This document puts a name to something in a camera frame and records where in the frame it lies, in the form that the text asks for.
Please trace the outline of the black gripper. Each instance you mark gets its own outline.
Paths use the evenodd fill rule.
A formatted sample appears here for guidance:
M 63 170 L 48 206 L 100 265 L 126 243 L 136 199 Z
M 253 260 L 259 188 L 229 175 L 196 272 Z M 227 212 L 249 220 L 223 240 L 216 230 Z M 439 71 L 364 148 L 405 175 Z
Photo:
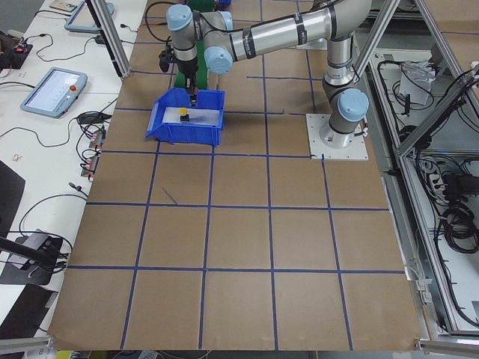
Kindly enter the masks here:
M 190 82 L 196 82 L 196 73 L 198 71 L 198 57 L 193 59 L 182 61 L 177 60 L 178 70 L 185 76 L 185 89 L 189 90 L 189 102 L 191 107 L 198 105 L 198 89 L 196 87 L 190 87 Z

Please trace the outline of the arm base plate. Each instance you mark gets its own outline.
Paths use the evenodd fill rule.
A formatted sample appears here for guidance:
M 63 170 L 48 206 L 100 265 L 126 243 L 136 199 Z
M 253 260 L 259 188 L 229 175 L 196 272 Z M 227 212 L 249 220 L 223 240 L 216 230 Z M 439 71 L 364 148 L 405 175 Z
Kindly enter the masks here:
M 311 158 L 367 161 L 361 126 L 358 124 L 354 132 L 343 135 L 330 127 L 329 118 L 329 114 L 306 114 Z

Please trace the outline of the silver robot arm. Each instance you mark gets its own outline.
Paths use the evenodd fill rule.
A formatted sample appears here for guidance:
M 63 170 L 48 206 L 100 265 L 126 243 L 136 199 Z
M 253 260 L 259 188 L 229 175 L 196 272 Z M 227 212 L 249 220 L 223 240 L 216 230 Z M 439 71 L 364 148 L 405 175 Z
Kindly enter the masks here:
M 235 29 L 226 11 L 200 13 L 187 5 L 173 4 L 166 12 L 171 40 L 159 55 L 159 66 L 167 71 L 175 63 L 185 77 L 191 103 L 196 103 L 199 41 L 204 44 L 209 71 L 223 75 L 236 61 L 324 39 L 327 70 L 323 90 L 332 114 L 321 127 L 320 137 L 326 146 L 342 150 L 353 141 L 369 107 L 366 95 L 353 84 L 353 35 L 370 6 L 370 1 L 315 1 L 308 11 Z

